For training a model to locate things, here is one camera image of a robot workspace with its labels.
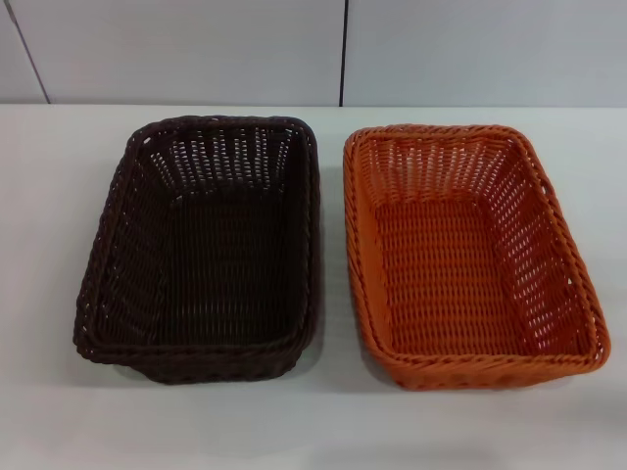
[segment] woven plastic basket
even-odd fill
[[[78,296],[78,352],[169,384],[283,374],[314,332],[318,214],[316,144],[300,120],[136,131]]]
[[[521,387],[605,363],[599,301],[524,136],[363,129],[344,184],[362,335],[399,385]]]

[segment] dark brown basket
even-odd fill
[[[152,380],[291,369],[317,318],[314,134],[290,117],[178,117],[129,139],[76,301],[73,340]]]

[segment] white table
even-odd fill
[[[261,383],[165,387],[82,359],[74,302],[124,144],[180,115],[302,118],[319,144],[324,327]],[[589,267],[612,356],[511,392],[412,393],[358,343],[342,147],[358,128],[501,123],[533,142]],[[627,110],[0,107],[0,468],[590,469],[627,465]]]

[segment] rectangular basket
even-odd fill
[[[152,380],[261,380],[314,332],[314,134],[290,117],[178,117],[129,139],[76,301],[94,362]]]
[[[362,336],[402,387],[522,387],[607,360],[595,290],[520,133],[363,129],[344,188]]]

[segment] orange basket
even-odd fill
[[[402,387],[523,387],[607,360],[586,266],[517,131],[360,130],[344,191],[362,335]]]

